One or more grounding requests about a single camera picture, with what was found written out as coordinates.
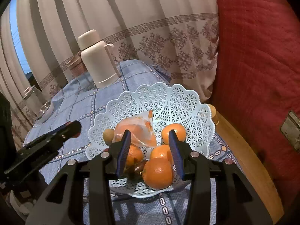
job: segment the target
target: red sofa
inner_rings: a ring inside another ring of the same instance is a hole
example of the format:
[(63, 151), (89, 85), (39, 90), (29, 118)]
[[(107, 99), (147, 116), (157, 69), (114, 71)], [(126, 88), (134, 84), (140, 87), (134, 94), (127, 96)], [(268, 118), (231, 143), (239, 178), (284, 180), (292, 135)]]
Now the red sofa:
[(280, 132), (300, 116), (300, 22), (286, 0), (217, 0), (219, 54), (211, 103), (254, 147), (284, 207), (300, 191), (300, 155)]

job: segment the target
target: wicker basket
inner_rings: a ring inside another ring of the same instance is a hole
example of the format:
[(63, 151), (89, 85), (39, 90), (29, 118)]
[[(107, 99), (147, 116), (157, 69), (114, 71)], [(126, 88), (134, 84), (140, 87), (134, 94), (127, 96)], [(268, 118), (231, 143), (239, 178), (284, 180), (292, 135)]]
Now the wicker basket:
[(70, 61), (67, 62), (67, 67), (70, 69), (71, 73), (73, 74), (73, 77), (76, 78), (85, 71), (87, 71), (86, 66), (84, 65), (81, 57), (81, 52), (76, 53)]

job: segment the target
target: white thermos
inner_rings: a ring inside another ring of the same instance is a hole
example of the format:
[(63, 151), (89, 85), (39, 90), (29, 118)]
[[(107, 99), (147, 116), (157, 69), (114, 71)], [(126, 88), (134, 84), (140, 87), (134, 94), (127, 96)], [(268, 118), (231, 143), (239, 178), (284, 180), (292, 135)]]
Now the white thermos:
[(120, 77), (116, 68), (117, 63), (109, 52), (109, 47), (113, 48), (114, 45), (100, 41), (96, 30), (90, 30), (79, 36), (78, 45), (82, 51), (81, 59), (97, 88), (104, 88)]

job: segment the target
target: orange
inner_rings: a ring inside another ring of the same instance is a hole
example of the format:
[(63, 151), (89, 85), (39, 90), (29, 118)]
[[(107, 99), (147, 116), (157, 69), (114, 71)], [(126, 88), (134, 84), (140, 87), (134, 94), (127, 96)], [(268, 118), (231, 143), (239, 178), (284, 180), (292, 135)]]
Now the orange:
[(135, 145), (130, 145), (126, 163), (128, 165), (133, 163), (132, 165), (134, 165), (134, 164), (142, 161), (143, 159), (144, 159), (144, 155), (143, 155), (143, 152), (141, 151), (141, 149), (136, 147)]
[(185, 141), (187, 133), (185, 128), (181, 124), (169, 124), (164, 127), (163, 131), (161, 132), (161, 138), (163, 143), (169, 144), (169, 132), (174, 129), (179, 141)]
[(131, 167), (134, 165), (134, 158), (132, 156), (127, 156), (125, 167)]
[(154, 148), (150, 154), (150, 159), (153, 158), (166, 158), (171, 163), (171, 165), (174, 164), (169, 145), (160, 145)]
[(142, 177), (146, 185), (153, 189), (165, 189), (172, 184), (173, 169), (165, 158), (153, 158), (146, 162)]

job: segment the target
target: white plastic basket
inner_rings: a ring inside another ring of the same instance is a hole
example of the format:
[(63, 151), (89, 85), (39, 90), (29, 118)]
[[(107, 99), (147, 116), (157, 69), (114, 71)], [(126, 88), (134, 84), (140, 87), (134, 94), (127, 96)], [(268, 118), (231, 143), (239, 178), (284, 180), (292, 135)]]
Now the white plastic basket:
[[(158, 82), (152, 86), (141, 85), (136, 92), (125, 91), (118, 99), (108, 102), (105, 113), (99, 113), (95, 117), (94, 126), (88, 131), (91, 146), (85, 150), (87, 158), (91, 160), (108, 147), (102, 138), (105, 129), (114, 129), (121, 119), (149, 110), (153, 110), (154, 132), (158, 145), (161, 144), (162, 129), (171, 123), (180, 123), (186, 129), (186, 142), (192, 150), (208, 156), (209, 143), (215, 133), (209, 106), (200, 103), (195, 91), (186, 90), (178, 84), (168, 87)], [(148, 159), (151, 149), (142, 147), (141, 150)], [(126, 178), (110, 180), (109, 185), (114, 192), (147, 198), (189, 183), (182, 181), (175, 169), (174, 171), (172, 185), (163, 190), (152, 189), (144, 182), (133, 183)]]

